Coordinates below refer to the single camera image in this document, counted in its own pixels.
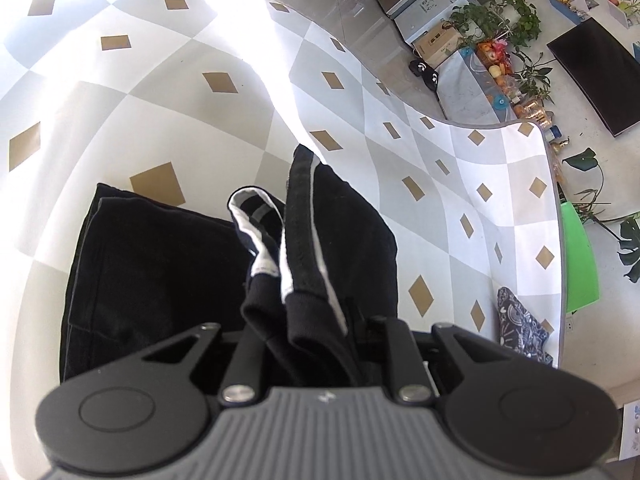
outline checkered mat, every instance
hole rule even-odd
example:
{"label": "checkered mat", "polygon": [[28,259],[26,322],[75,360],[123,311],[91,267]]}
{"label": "checkered mat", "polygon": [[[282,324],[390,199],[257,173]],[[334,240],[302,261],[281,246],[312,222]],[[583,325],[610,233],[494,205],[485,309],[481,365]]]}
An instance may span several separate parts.
{"label": "checkered mat", "polygon": [[398,311],[414,330],[449,321],[496,340],[496,293],[507,286],[551,330],[545,350],[558,362],[557,201],[533,124],[425,117],[273,0],[0,5],[6,362],[33,370],[10,385],[23,476],[38,463],[20,448],[54,385],[66,280],[97,182],[228,218],[241,186],[284,199],[305,144],[394,232]]}

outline monstera leaf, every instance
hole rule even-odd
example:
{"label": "monstera leaf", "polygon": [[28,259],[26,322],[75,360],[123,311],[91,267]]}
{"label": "monstera leaf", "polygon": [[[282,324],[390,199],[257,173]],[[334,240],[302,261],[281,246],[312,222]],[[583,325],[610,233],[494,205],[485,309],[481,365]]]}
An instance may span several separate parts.
{"label": "monstera leaf", "polygon": [[598,165],[598,160],[596,159],[596,152],[594,152],[591,148],[587,148],[582,153],[578,153],[578,155],[570,156],[562,160],[566,162],[572,168],[580,171],[589,171],[595,168]]}
{"label": "monstera leaf", "polygon": [[625,274],[633,283],[640,278],[640,227],[635,219],[629,218],[620,224],[620,249],[627,253],[618,253],[620,261],[625,266],[633,266]]}

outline black tv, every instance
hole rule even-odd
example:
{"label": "black tv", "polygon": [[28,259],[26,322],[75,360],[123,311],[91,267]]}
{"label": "black tv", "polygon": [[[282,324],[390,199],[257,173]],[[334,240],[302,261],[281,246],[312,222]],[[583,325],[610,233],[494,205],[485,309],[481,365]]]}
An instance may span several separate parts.
{"label": "black tv", "polygon": [[615,137],[640,122],[640,63],[590,18],[547,46]]}

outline green board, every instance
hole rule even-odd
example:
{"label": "green board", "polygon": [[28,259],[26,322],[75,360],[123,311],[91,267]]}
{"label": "green board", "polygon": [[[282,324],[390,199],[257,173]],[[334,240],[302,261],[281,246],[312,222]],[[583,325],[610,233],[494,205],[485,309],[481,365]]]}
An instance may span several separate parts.
{"label": "green board", "polygon": [[564,231],[566,310],[574,312],[600,298],[598,270],[591,243],[571,202],[560,205]]}

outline round pad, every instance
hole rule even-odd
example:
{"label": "round pad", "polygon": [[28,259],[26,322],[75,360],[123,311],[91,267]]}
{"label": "round pad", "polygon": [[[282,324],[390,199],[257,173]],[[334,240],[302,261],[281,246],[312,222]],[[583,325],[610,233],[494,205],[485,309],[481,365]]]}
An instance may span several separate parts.
{"label": "round pad", "polygon": [[615,405],[599,388],[521,359],[478,365],[450,394],[444,418],[471,455],[532,476],[593,465],[619,427]]}
{"label": "round pad", "polygon": [[36,413],[49,459],[96,476],[130,475],[170,462],[198,441],[208,422],[206,400],[187,374],[137,359],[61,384]]}

